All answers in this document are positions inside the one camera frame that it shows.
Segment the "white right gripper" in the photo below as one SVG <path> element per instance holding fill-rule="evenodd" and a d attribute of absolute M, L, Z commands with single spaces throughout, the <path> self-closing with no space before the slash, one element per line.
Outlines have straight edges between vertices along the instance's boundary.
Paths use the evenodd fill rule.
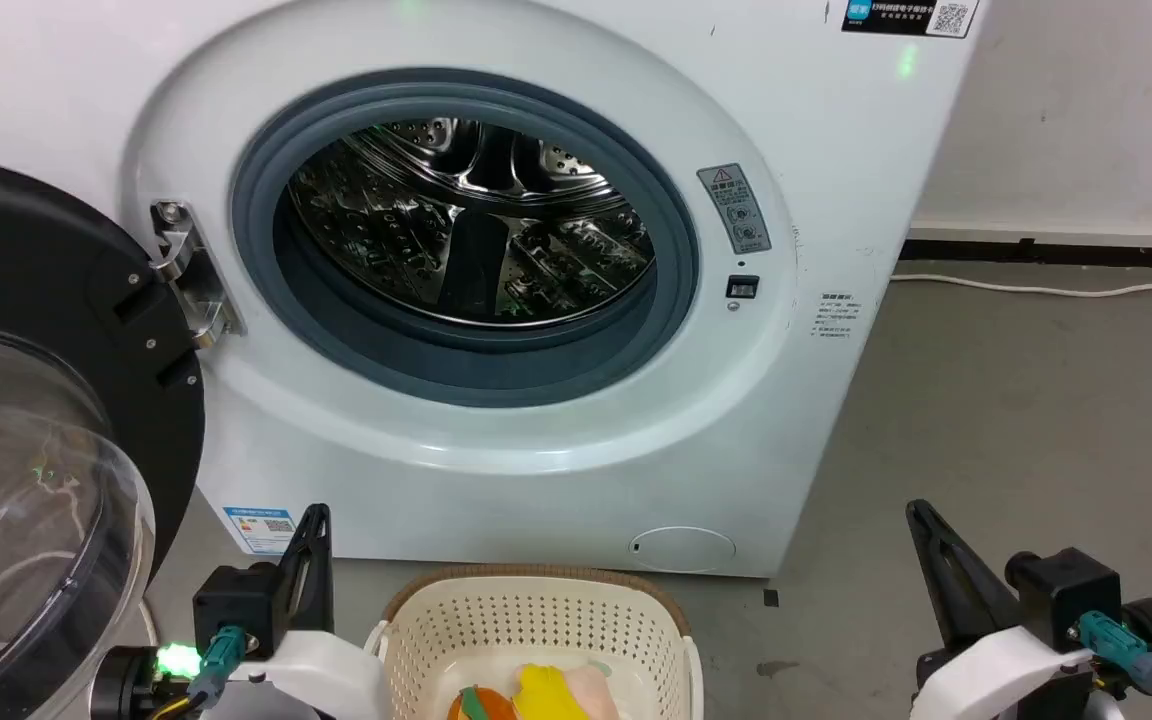
<path fill-rule="evenodd" d="M 905 520 L 943 647 L 961 652 L 925 680 L 914 719 L 993 719 L 1091 661 L 1087 647 L 1062 653 L 1020 626 L 1018 598 L 931 502 L 905 505 Z"/>

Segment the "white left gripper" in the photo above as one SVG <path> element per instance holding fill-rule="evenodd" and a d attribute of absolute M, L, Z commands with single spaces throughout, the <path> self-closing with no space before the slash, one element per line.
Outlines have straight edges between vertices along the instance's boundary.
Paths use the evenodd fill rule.
<path fill-rule="evenodd" d="M 388 719 L 389 685 L 374 644 L 334 635 L 332 510 L 311 503 L 280 560 L 285 635 L 268 660 L 238 665 L 228 719 Z"/>

